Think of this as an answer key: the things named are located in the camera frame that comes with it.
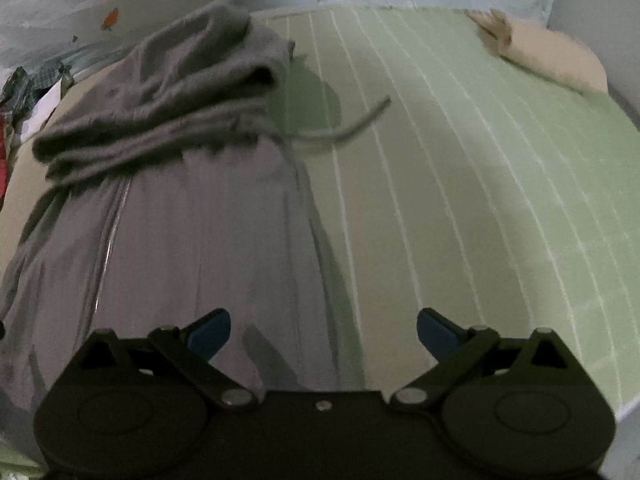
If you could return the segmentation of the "grey zip hoodie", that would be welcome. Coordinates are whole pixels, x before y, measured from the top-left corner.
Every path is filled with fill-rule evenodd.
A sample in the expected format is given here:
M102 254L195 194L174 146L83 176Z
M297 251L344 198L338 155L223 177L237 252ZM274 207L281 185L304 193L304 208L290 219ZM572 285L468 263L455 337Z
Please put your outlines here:
M223 308L217 365L255 390L356 389L363 357L296 148L272 96L295 44L206 6L149 36L35 140L50 190L1 283L1 407L32 412L97 328L140 337Z

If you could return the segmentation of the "green cloth at edge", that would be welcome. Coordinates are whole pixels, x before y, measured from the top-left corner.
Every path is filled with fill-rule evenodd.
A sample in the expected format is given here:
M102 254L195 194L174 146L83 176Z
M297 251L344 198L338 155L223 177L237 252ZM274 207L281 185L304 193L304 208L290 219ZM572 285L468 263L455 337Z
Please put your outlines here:
M43 466L14 451L8 444L0 443L1 480L41 479L46 472Z

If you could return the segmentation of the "green grid cutting mat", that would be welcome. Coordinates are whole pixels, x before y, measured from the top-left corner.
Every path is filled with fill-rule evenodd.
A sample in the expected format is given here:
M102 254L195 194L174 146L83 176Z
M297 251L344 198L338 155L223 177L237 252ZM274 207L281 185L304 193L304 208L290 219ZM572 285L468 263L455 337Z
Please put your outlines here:
M329 9L252 20L295 44L269 111L303 142L346 284L366 387L434 362L416 315L559 334L617 416L639 401L639 133L605 93L500 58L466 15Z

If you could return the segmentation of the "red checked garment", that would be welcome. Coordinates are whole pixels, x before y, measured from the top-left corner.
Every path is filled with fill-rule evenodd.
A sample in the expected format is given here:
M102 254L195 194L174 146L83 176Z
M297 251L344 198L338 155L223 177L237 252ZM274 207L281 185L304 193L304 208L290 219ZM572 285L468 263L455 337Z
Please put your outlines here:
M8 162L8 148L10 142L6 140L8 137L8 127L9 125L6 123L6 114L2 113L0 117L0 206L3 206L10 177Z

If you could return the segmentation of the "white folded cloth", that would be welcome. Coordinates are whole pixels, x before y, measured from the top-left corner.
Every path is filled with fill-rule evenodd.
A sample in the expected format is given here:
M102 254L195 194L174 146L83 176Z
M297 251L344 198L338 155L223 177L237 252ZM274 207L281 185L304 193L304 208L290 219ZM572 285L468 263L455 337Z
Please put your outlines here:
M63 87L65 80L61 78L47 93L36 103L34 108L27 114L21 122L17 133L22 142L26 142L36 134L40 133L50 117L60 105L63 99Z

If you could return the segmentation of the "green plaid shirt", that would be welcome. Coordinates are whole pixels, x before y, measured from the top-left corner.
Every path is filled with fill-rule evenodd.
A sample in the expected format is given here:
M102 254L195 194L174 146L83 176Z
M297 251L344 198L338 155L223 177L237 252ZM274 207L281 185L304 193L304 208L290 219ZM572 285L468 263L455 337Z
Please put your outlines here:
M24 118L58 82L62 84L63 93L74 83L70 70L64 64L43 67L33 74L27 73L22 66L17 67L1 90L3 121L13 124Z

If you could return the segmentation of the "beige cloth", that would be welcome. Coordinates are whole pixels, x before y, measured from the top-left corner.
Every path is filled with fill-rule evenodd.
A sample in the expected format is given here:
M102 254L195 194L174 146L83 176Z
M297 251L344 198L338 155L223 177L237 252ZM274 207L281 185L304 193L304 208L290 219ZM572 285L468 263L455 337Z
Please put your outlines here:
M500 58L566 88L608 93L608 76L600 58L578 39L496 9L466 15L490 37L490 48Z

